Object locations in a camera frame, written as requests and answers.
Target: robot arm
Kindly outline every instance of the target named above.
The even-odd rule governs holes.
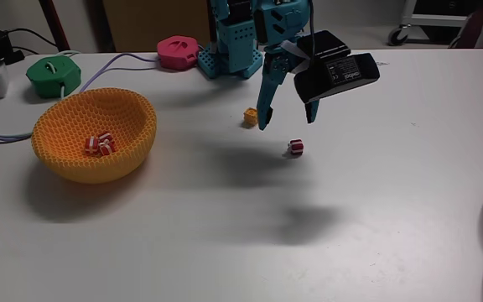
[[[289,72],[298,72],[294,84],[308,123],[316,118],[319,99],[379,79],[370,54],[349,56],[350,49],[333,34],[313,33],[311,29],[310,36],[299,36],[314,9],[311,0],[209,1],[215,19],[210,23],[216,26],[210,31],[216,33],[211,34],[217,50],[212,43],[200,52],[199,67],[210,78],[221,74],[249,78],[262,66],[262,54],[254,39],[267,46],[257,102],[261,130],[271,120],[275,91]]]

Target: red and white block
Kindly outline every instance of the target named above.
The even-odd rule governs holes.
[[[109,140],[104,140],[102,143],[100,143],[99,147],[101,155],[109,155],[115,152],[115,144],[110,142]]]
[[[288,147],[290,148],[290,154],[299,156],[303,154],[303,142],[301,139],[294,139],[291,140],[290,143],[288,144]]]
[[[98,138],[91,136],[85,140],[85,153],[94,155],[98,152]]]
[[[109,131],[105,131],[104,133],[98,135],[98,141],[103,142],[105,140],[108,140],[110,143],[113,143],[113,136]]]

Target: white table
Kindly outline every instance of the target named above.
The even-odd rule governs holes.
[[[382,78],[312,125],[289,76],[264,132],[240,127],[260,72],[103,75],[156,107],[151,154],[86,186],[0,145],[0,302],[483,301],[483,50],[372,54]],[[112,56],[73,59],[85,81]],[[1,133],[55,103],[25,77],[38,58],[9,67]]]

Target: woven bowl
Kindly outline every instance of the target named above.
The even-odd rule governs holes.
[[[116,152],[85,154],[85,140],[111,132]],[[156,136],[156,113],[136,92],[102,88],[65,98],[34,125],[34,153],[56,174],[79,183],[100,184],[134,171]]]

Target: cart wheel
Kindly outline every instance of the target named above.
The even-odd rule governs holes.
[[[389,45],[391,45],[391,46],[400,46],[400,45],[404,44],[406,42],[406,40],[408,40],[408,36],[407,35],[405,37],[401,38],[401,39],[398,38],[398,36],[402,32],[402,30],[404,30],[404,28],[399,27],[399,28],[394,29],[389,34],[389,41],[388,41]]]

